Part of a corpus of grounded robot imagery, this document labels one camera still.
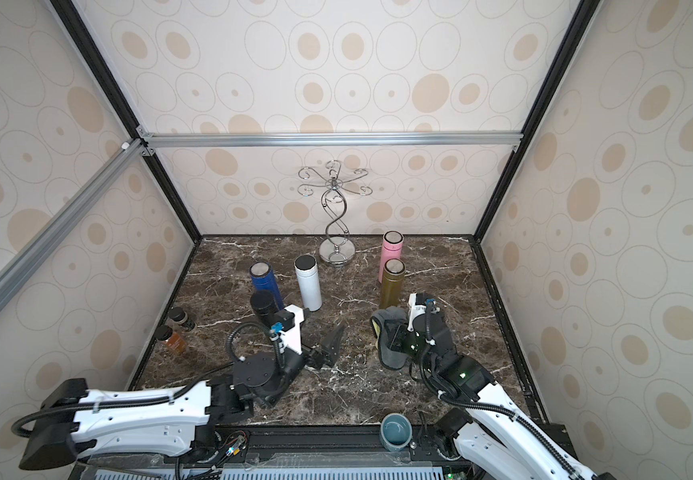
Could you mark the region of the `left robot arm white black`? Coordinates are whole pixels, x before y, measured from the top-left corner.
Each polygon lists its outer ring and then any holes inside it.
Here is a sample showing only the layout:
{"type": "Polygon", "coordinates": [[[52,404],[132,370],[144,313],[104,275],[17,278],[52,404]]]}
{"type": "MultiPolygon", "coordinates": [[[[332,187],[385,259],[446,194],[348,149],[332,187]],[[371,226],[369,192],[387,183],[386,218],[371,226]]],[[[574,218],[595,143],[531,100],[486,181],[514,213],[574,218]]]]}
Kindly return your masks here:
{"type": "Polygon", "coordinates": [[[276,406],[304,367],[336,365],[344,330],[336,327],[318,349],[294,349],[298,334],[276,324],[266,332],[272,352],[234,357],[180,388],[108,392],[70,378],[12,424],[12,434],[28,442],[20,469],[56,469],[104,454],[204,460],[218,451],[218,426],[254,416],[256,405],[276,406]]]}

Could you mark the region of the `black thermos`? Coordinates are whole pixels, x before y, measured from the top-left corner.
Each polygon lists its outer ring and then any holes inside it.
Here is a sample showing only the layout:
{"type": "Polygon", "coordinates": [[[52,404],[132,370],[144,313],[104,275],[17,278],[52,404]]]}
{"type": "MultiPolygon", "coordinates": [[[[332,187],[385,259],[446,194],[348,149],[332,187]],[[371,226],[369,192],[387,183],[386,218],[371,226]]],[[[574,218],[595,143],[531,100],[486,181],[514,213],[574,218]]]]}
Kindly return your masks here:
{"type": "Polygon", "coordinates": [[[266,328],[276,324],[276,313],[280,311],[276,305],[274,294],[268,290],[258,290],[250,297],[250,307],[256,318],[266,328]]]}

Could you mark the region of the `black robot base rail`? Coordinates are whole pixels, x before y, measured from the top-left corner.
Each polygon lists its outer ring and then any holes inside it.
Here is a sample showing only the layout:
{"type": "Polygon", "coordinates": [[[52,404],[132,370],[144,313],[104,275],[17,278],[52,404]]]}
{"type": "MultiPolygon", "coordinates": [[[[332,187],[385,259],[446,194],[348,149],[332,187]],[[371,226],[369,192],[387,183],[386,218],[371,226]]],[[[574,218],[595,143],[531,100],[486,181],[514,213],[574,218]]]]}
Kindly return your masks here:
{"type": "Polygon", "coordinates": [[[110,454],[80,460],[72,479],[491,479],[484,467],[444,453],[431,426],[414,426],[410,444],[389,452],[378,425],[248,426],[218,429],[218,454],[182,462],[160,454],[110,454]]]}

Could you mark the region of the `pink thermos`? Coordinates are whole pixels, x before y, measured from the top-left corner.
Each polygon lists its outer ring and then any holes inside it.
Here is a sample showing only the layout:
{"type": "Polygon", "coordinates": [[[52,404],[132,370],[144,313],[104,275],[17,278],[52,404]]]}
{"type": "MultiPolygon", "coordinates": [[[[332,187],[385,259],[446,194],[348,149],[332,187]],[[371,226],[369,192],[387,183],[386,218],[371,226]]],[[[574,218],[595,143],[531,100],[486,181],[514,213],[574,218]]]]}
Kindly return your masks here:
{"type": "Polygon", "coordinates": [[[382,246],[379,260],[378,282],[382,282],[385,264],[392,259],[401,257],[404,236],[396,231],[385,232],[382,237],[382,246]]]}

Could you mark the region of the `grey yellow cleaning cloth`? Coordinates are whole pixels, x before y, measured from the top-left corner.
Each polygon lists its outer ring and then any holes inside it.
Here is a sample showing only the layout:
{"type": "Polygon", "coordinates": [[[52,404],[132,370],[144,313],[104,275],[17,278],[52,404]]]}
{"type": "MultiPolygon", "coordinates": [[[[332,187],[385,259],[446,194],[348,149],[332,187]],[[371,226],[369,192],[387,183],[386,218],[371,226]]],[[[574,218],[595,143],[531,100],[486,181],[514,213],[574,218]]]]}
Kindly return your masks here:
{"type": "Polygon", "coordinates": [[[376,336],[376,348],[380,364],[389,370],[398,371],[406,364],[407,355],[401,350],[390,348],[398,329],[406,328],[407,315],[396,306],[374,311],[370,323],[376,336]]]}

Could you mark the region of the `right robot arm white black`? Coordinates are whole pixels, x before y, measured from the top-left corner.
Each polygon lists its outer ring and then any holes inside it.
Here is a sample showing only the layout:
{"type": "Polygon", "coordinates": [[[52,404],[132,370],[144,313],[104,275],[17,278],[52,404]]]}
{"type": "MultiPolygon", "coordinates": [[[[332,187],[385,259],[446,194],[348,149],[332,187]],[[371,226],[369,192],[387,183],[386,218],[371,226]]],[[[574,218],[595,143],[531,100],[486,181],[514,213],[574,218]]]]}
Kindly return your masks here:
{"type": "Polygon", "coordinates": [[[495,479],[612,479],[595,473],[544,433],[479,362],[462,355],[441,310],[409,319],[392,307],[371,323],[381,363],[415,367],[424,387],[452,410],[436,424],[446,456],[461,457],[495,479]]]}

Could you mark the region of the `gold thermos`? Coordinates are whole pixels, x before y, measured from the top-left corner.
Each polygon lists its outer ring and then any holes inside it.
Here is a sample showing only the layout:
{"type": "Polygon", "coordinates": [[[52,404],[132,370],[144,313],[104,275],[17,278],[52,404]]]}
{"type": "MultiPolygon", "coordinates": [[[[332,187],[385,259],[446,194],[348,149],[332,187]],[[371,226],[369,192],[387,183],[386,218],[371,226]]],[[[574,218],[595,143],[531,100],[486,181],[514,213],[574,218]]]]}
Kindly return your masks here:
{"type": "Polygon", "coordinates": [[[392,258],[385,262],[381,278],[379,309],[400,304],[405,272],[405,265],[400,259],[392,258]]]}

